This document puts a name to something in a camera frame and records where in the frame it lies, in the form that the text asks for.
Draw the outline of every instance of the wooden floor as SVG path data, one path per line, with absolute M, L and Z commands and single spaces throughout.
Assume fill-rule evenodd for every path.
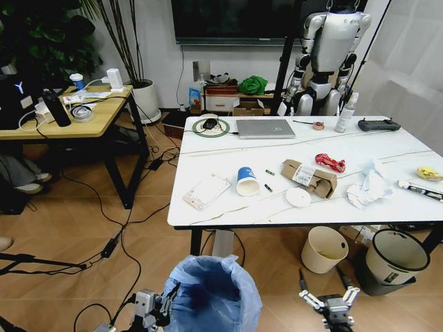
M 150 130 L 164 147 L 172 145 L 157 129 Z M 151 136 L 148 143 L 156 145 Z M 27 149 L 34 157 L 40 151 L 36 147 Z M 133 165 L 133 157 L 119 158 L 120 170 L 126 177 Z M 136 194 L 132 221 L 143 219 L 169 202 L 175 170 L 163 163 L 158 171 L 144 179 Z M 126 221 L 128 211 L 122 209 L 102 163 L 70 167 L 66 175 L 95 187 L 102 197 L 105 213 L 115 220 Z M 51 189 L 33 199 L 37 211 L 26 208 L 20 216 L 0 215 L 0 235 L 15 240 L 6 252 L 78 262 L 101 251 L 119 227 L 101 215 L 94 193 L 63 178 L 52 183 Z M 167 214 L 165 209 L 125 231 L 125 247 L 142 265 L 135 290 L 150 288 L 160 293 L 170 271 L 189 253 L 190 233 L 171 228 L 166 222 Z M 246 247 L 245 269 L 255 280 L 264 305 L 258 326 L 260 332 L 323 331 L 321 317 L 298 297 L 300 250 L 307 231 L 307 228 L 238 230 Z M 211 247 L 212 241 L 209 241 L 205 252 L 209 253 Z M 241 258 L 238 242 L 234 253 Z M 351 265 L 347 261 L 341 265 L 354 279 Z M 43 269 L 42 266 L 25 268 Z M 76 275 L 4 275 L 0 277 L 0 315 L 32 332 L 72 331 L 75 316 L 88 304 L 100 302 L 115 313 L 137 272 L 137 265 L 118 246 L 109 259 Z M 354 330 L 441 331 L 442 276 L 443 248 L 440 246 L 416 284 L 381 297 L 361 293 L 351 312 L 356 321 Z M 305 277 L 314 294 L 343 292 L 334 271 L 326 275 L 306 271 Z M 132 306 L 124 309 L 117 321 L 118 331 L 128 328 L 132 313 Z M 102 309 L 88 309 L 80 317 L 77 331 L 93 331 L 106 321 Z

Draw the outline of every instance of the green plate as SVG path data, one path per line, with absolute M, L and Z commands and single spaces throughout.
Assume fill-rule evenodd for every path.
M 215 126 L 211 130 L 205 130 L 205 131 L 199 133 L 199 131 L 201 131 L 199 125 L 203 124 L 207 119 L 209 119 L 209 118 L 199 120 L 196 123 L 194 123 L 194 125 L 192 126 L 192 131 L 195 132 L 198 136 L 207 137 L 207 138 L 221 137 L 223 135 L 226 135 L 229 132 L 229 130 L 230 130 L 229 124 L 226 121 L 217 119 L 218 123 L 220 124 L 221 129 L 219 126 Z

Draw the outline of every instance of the black mouse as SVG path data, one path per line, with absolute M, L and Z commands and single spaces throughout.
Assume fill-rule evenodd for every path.
M 204 129 L 207 129 L 207 130 L 211 130 L 212 128 L 214 128 L 215 126 L 217 126 L 217 124 L 218 124 L 218 121 L 216 120 L 216 119 L 213 119 L 213 118 L 209 118 L 209 119 L 207 119 L 207 121 L 205 121 L 204 123 L 203 123 L 203 128 Z

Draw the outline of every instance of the black bottle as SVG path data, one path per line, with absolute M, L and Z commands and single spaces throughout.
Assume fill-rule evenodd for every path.
M 66 127 L 71 124 L 71 120 L 69 120 L 62 102 L 60 102 L 54 91 L 51 92 L 45 89 L 43 91 L 43 100 L 59 126 Z

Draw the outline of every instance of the crumpled paper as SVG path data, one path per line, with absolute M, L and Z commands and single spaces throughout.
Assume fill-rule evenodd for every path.
M 364 182 L 355 183 L 346 190 L 349 202 L 361 210 L 377 199 L 386 199 L 392 195 L 386 182 L 387 174 L 380 161 L 368 163 L 363 173 L 366 175 Z

